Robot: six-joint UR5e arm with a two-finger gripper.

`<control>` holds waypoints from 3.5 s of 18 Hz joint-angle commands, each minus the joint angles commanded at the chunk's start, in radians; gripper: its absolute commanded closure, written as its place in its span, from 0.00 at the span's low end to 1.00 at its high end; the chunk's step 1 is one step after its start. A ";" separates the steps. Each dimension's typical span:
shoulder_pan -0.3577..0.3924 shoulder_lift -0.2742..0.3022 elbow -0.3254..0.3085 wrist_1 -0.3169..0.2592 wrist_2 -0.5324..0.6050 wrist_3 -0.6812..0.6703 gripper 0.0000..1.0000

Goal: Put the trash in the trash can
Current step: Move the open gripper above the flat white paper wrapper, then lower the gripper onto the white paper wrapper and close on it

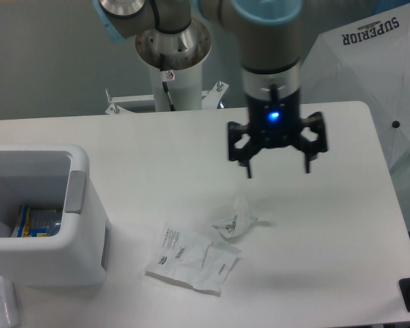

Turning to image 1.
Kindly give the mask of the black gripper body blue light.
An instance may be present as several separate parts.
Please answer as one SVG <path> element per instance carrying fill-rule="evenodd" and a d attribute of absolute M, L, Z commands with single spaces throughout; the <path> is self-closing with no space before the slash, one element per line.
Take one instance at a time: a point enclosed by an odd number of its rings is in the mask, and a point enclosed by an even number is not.
<path fill-rule="evenodd" d="M 299 93 L 280 98 L 276 103 L 252 96 L 246 96 L 246 99 L 249 116 L 246 151 L 288 146 L 303 150 L 305 139 L 301 136 Z"/>

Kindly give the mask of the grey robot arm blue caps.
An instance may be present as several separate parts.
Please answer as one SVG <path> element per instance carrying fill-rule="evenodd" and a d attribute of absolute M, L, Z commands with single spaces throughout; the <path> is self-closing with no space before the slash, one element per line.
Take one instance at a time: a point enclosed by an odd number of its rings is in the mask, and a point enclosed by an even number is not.
<path fill-rule="evenodd" d="M 248 123 L 227 125 L 228 158 L 242 167 L 262 149 L 292 146 L 310 164 L 326 152 L 320 112 L 300 116 L 301 1 L 95 1 L 109 36 L 135 39 L 140 58 L 154 71 L 158 111 L 199 109 L 202 80 L 183 72 L 210 52 L 210 34 L 199 12 L 237 40 Z"/>

